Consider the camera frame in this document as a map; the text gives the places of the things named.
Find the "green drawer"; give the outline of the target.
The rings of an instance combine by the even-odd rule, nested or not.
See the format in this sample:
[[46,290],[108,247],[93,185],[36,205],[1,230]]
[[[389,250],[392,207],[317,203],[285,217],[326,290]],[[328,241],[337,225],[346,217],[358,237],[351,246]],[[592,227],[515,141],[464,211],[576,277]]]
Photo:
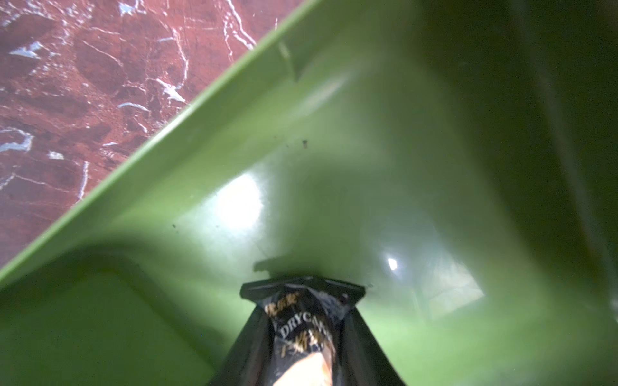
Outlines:
[[4,385],[206,385],[243,284],[405,385],[617,382],[617,4],[310,1],[1,271]]

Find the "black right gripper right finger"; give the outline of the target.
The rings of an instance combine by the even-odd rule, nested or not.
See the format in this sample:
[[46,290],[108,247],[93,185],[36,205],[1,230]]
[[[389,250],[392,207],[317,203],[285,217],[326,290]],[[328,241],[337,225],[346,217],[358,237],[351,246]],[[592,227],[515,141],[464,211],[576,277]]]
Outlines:
[[405,385],[359,310],[352,310],[340,328],[335,385]]

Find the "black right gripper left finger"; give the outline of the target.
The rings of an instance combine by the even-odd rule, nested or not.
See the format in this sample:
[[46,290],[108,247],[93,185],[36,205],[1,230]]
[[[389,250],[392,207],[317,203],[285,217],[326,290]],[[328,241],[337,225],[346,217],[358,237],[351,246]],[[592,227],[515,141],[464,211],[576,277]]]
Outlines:
[[269,317],[255,307],[208,385],[267,385],[273,340]]

